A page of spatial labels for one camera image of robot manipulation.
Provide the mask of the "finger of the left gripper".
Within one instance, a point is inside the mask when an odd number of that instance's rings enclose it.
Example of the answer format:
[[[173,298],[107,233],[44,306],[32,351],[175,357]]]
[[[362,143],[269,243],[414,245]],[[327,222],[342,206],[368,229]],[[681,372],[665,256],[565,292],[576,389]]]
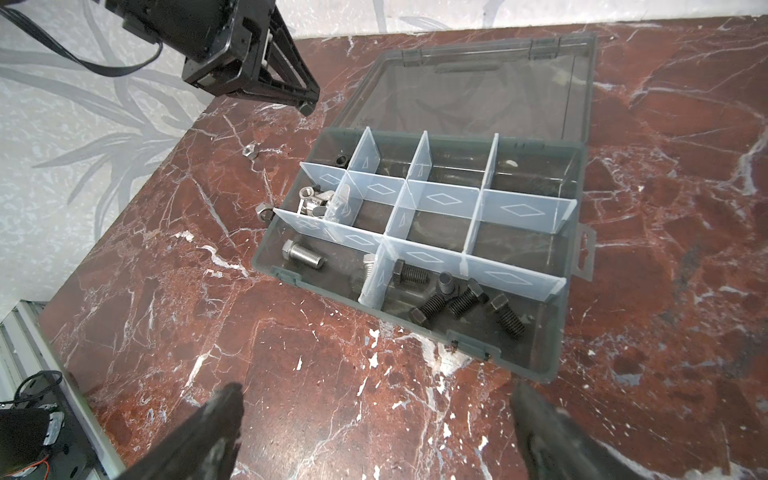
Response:
[[[277,7],[270,14],[272,34],[267,53],[267,73],[270,81],[306,88],[320,95],[320,86],[310,73]]]
[[[256,81],[239,89],[242,98],[280,104],[295,108],[302,115],[311,115],[318,102],[318,93],[277,81]]]

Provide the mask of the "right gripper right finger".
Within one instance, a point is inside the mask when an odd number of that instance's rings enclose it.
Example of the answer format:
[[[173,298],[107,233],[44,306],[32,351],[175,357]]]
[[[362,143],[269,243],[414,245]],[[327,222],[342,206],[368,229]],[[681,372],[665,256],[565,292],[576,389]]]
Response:
[[[519,383],[511,407],[530,479],[628,479],[630,468],[535,389]]]

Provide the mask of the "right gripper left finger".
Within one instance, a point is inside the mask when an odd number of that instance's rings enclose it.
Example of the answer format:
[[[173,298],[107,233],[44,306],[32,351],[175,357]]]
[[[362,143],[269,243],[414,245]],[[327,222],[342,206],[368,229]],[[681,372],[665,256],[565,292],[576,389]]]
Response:
[[[229,479],[240,450],[243,416],[242,385],[231,382],[119,477]]]

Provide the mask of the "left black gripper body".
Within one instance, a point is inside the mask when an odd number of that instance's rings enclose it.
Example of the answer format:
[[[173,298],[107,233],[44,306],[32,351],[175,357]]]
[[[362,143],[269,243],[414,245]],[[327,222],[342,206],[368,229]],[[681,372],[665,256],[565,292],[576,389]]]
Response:
[[[258,79],[275,1],[218,1],[220,20],[203,56],[187,57],[182,79],[214,96],[238,96]]]

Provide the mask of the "grey plastic compartment organizer box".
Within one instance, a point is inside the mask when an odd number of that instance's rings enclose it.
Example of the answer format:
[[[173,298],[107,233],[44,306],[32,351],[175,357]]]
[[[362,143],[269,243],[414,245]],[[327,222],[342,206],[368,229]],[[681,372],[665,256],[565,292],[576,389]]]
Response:
[[[253,267],[517,375],[553,380],[571,280],[594,271],[596,234],[579,212],[596,56],[593,33],[381,54],[301,163]],[[346,168],[335,165],[339,155]],[[348,185],[350,215],[300,215],[299,190],[312,185]],[[286,261],[289,239],[324,266]],[[365,283],[368,253],[377,260]],[[428,270],[430,282],[396,285],[398,259]],[[441,272],[454,276],[458,295],[475,279],[489,299],[461,318],[446,306],[417,325],[409,312]],[[488,314],[499,293],[525,323],[520,339]]]

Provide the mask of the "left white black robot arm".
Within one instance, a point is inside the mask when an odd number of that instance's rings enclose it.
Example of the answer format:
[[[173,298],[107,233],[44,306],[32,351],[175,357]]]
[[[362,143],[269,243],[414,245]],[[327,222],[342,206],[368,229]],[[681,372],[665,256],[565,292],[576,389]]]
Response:
[[[261,101],[311,115],[320,86],[273,1],[122,0],[104,7],[126,31],[185,58],[182,78],[215,97]]]

